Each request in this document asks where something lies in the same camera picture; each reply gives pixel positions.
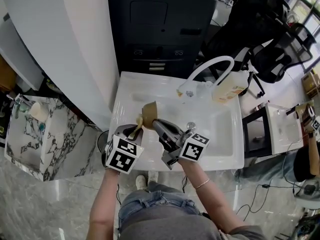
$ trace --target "mesh chair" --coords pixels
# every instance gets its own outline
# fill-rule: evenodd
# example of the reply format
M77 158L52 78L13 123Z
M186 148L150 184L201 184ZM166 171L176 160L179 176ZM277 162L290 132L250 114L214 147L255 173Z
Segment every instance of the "mesh chair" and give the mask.
M284 23L288 9L284 0L238 0L225 26L202 45L203 62L223 55L236 58L245 48L253 49L281 37L287 31ZM209 68L216 77L215 69L224 71L228 66L228 62L220 62ZM232 70L239 71L242 66L243 60L236 61Z
M257 77L272 84L280 81L288 68L312 59L310 47L315 43L307 28L295 23L279 40L253 50L251 63L258 71Z

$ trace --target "black stand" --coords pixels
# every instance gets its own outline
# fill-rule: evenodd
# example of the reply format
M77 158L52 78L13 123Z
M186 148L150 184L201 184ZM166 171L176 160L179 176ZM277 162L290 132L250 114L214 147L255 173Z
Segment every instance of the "black stand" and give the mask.
M257 120L258 118L263 119L264 147L250 150L248 124L250 122ZM265 156L272 155L269 122L268 122L268 117L267 117L267 110L265 107L248 115L247 117L243 118L242 119L242 127L243 127L243 136L244 136L244 158L265 157Z

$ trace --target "person's arm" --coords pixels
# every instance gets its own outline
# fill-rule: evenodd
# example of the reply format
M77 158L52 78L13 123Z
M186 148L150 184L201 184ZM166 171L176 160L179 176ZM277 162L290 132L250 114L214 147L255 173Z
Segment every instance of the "person's arm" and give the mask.
M310 163L310 173L312 175L320 175L320 159L319 151L317 147L316 136L314 133L309 134L309 163Z
M178 162L194 188L208 180L208 176L199 164L185 159L180 159ZM199 187L196 193L211 220L220 230L228 234L233 229L247 225L234 213L225 195L211 180Z
M116 210L116 193L119 172L111 168L105 174L93 202L87 240L113 240Z

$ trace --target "cup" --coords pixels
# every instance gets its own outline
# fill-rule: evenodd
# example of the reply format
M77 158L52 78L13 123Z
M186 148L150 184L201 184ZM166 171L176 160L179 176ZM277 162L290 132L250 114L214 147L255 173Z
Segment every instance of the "cup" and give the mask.
M29 110L29 115L44 123L49 116L49 111L43 104L35 102Z

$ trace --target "sink basin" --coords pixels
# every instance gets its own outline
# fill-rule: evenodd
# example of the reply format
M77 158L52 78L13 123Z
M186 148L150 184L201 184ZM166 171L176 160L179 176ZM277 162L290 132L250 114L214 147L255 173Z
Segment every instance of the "sink basin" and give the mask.
M93 171L97 132L56 98L25 96L47 107L41 122L12 109L5 139L4 156L21 170L41 181L72 178Z
M142 107L156 101L158 118L187 130L187 123L196 124L196 133L210 139L199 164L206 171L239 169L244 166L242 118L238 97L227 104L211 100L178 97L177 88L186 80L142 73L122 72L113 108L110 133L118 126L135 124ZM162 162L164 151L154 130L143 128L141 146L144 151L134 169L169 171ZM176 163L173 171L182 171Z
M265 105L273 155L299 149L304 145L302 139L298 141L302 138L300 121L294 118L294 113L287 115L288 109L272 103Z

